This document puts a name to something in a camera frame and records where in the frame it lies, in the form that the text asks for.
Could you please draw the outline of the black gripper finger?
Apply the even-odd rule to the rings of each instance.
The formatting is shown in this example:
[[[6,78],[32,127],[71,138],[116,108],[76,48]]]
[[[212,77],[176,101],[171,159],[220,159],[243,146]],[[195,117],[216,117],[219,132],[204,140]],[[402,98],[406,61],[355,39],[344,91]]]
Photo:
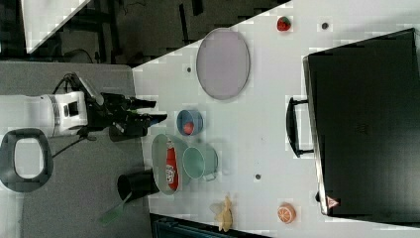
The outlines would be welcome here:
[[[144,99],[133,99],[131,101],[132,109],[142,109],[142,108],[155,108],[156,102],[154,100],[144,100]]]
[[[147,122],[150,126],[158,124],[167,118],[166,114],[147,114]]]

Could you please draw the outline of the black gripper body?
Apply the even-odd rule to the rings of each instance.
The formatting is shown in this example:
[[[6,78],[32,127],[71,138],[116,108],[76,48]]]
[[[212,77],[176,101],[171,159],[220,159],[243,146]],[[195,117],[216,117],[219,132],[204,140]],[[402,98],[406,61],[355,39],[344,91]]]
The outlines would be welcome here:
[[[149,123],[146,114],[138,114],[131,108],[131,101],[136,97],[126,97],[122,94],[101,93],[103,103],[89,94],[84,96],[88,123],[83,127],[83,136],[90,132],[102,131],[115,126],[130,137],[147,135]]]

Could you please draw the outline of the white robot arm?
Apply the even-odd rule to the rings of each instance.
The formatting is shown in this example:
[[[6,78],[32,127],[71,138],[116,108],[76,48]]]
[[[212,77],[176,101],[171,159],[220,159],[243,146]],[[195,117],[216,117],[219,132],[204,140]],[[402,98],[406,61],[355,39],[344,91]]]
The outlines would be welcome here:
[[[102,92],[95,98],[82,91],[40,96],[1,97],[1,182],[15,192],[32,192],[45,185],[53,174],[53,154],[49,139],[77,135],[87,139],[91,132],[108,127],[114,141],[144,137],[165,114],[139,114],[140,108],[153,108],[150,100]],[[18,143],[33,140],[43,158],[41,171],[24,178],[18,174]]]

